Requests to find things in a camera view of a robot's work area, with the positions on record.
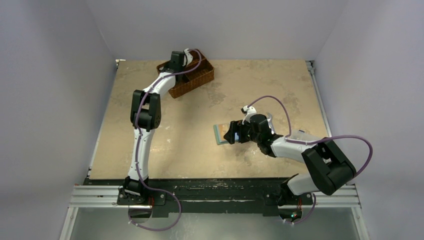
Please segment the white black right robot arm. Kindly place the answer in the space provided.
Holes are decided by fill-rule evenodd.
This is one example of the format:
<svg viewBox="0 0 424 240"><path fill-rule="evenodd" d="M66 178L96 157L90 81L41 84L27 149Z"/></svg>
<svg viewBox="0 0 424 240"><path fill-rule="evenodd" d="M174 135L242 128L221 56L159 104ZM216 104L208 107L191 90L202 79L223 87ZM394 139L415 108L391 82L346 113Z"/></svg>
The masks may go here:
<svg viewBox="0 0 424 240"><path fill-rule="evenodd" d="M330 196L357 173L333 140L323 138L312 145L291 142L276 134L263 114L254 114L249 121L231 121L223 138L229 144L254 142L264 155L288 158L306 165L307 173L295 174L280 185L279 206L292 204L306 193L322 192Z"/></svg>

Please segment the teal card holder wallet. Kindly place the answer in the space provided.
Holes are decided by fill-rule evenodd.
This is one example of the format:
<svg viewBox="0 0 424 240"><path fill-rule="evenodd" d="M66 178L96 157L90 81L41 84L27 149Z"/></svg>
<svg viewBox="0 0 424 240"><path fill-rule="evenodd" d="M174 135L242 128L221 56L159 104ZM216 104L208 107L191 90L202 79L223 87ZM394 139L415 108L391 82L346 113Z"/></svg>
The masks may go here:
<svg viewBox="0 0 424 240"><path fill-rule="evenodd" d="M220 123L213 126L215 141L217 145L228 144L229 142L224 138L224 135L229 131L229 123Z"/></svg>

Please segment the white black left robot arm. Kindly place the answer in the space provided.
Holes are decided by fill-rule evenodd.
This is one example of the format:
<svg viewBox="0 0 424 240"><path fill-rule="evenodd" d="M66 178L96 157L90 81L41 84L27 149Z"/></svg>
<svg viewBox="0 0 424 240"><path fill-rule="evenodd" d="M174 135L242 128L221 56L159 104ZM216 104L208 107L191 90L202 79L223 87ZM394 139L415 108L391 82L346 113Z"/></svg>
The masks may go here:
<svg viewBox="0 0 424 240"><path fill-rule="evenodd" d="M138 205L148 201L149 190L145 185L149 178L151 143L162 119L161 97L181 81L184 68L192 61L193 56L188 48L173 51L158 77L146 88L133 92L130 121L134 127L134 147L128 176L121 191L122 198L128 198Z"/></svg>

